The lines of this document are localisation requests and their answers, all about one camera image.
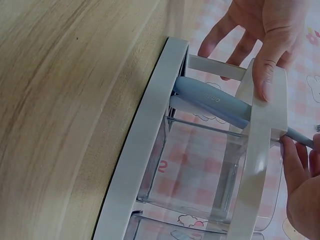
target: white handle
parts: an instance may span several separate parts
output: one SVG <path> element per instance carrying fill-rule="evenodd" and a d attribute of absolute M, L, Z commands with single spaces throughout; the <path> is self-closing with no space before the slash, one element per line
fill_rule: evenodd
<path fill-rule="evenodd" d="M 242 131 L 248 134 L 246 159 L 232 215 L 227 240 L 252 238 L 264 189 L 270 138 L 279 139 L 288 129 L 287 74 L 277 67 L 273 78 L 273 100 L 265 103 L 254 94 L 251 61 L 238 88 L 237 97 L 252 99 L 250 124 Z"/>

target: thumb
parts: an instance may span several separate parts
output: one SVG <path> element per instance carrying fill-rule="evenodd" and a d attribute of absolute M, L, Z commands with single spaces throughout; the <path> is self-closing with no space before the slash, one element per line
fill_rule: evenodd
<path fill-rule="evenodd" d="M 281 138 L 283 143 L 283 170 L 288 196 L 307 180 L 304 167 L 299 159 L 296 145 L 289 137 Z"/>
<path fill-rule="evenodd" d="M 267 33 L 263 45 L 257 54 L 252 70 L 252 78 L 258 96 L 267 102 L 272 100 L 272 82 L 275 67 L 288 47 L 288 41 L 276 35 L 273 31 Z"/>

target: fingernail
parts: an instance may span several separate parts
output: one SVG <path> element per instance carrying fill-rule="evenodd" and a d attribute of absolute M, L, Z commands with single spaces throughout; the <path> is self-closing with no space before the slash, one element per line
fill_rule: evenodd
<path fill-rule="evenodd" d="M 228 80 L 230 80 L 230 78 L 227 78 L 227 77 L 224 77 L 224 76 L 221 76 L 220 77 L 223 81 L 228 81 Z"/>
<path fill-rule="evenodd" d="M 268 103 L 272 100 L 272 83 L 270 81 L 262 82 L 262 96 Z"/>

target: white plastic bar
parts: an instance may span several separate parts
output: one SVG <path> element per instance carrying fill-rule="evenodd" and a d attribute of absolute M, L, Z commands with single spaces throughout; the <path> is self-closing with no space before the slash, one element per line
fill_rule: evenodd
<path fill-rule="evenodd" d="M 93 240 L 122 240 L 188 42 L 169 37 L 129 130 Z"/>
<path fill-rule="evenodd" d="M 191 54 L 189 54 L 188 67 L 238 81 L 241 81 L 246 72 L 245 68 L 239 66 Z"/>
<path fill-rule="evenodd" d="M 273 99 L 270 103 L 255 97 L 251 61 L 238 89 L 238 96 L 252 99 L 248 146 L 240 186 L 232 215 L 227 240 L 252 238 L 265 184 L 269 159 L 270 138 L 279 139 L 288 130 L 287 73 L 277 67 L 273 78 Z"/>

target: finger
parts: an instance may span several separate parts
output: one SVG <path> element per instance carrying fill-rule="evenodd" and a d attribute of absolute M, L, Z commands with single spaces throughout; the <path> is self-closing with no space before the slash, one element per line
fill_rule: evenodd
<path fill-rule="evenodd" d="M 245 60 L 245 58 L 251 53 L 254 48 L 257 39 L 253 37 L 248 31 L 245 31 L 241 40 L 235 47 L 233 53 L 226 61 L 227 64 L 232 64 L 235 66 L 240 66 L 240 64 Z M 221 77 L 222 80 L 229 80 L 229 78 Z"/>
<path fill-rule="evenodd" d="M 299 159 L 297 148 L 291 138 L 283 136 L 283 170 L 288 196 L 307 180 L 304 168 Z"/>
<path fill-rule="evenodd" d="M 255 90 L 263 101 L 272 100 L 272 81 L 275 67 L 285 53 L 288 46 L 290 35 L 286 32 L 273 30 L 267 32 L 263 45 L 257 54 L 252 70 L 252 77 Z"/>
<path fill-rule="evenodd" d="M 235 27 L 237 26 L 236 22 L 230 17 L 227 12 L 223 18 L 218 21 L 209 34 L 204 38 L 199 51 L 198 56 L 207 58 L 216 48 L 218 43 L 225 38 Z"/>
<path fill-rule="evenodd" d="M 310 174 L 311 177 L 317 177 L 320 175 L 320 155 L 315 150 L 311 150 L 309 154 L 310 162 Z"/>
<path fill-rule="evenodd" d="M 303 45 L 305 40 L 305 24 L 302 24 L 300 27 L 300 31 L 298 32 L 297 38 L 293 43 L 292 47 L 287 49 L 284 54 L 280 57 L 277 66 L 280 68 L 289 70 L 289 68 L 294 63 L 296 57 L 301 51 L 301 46 Z"/>
<path fill-rule="evenodd" d="M 310 178 L 310 172 L 309 172 L 309 159 L 308 159 L 308 151 L 307 147 L 302 145 L 301 143 L 295 144 L 296 151 L 298 153 L 298 157 L 300 159 L 300 162 L 302 164 L 302 167 L 304 169 L 304 173 L 307 178 Z"/>
<path fill-rule="evenodd" d="M 320 153 L 320 133 L 313 136 L 313 143 L 317 152 Z"/>

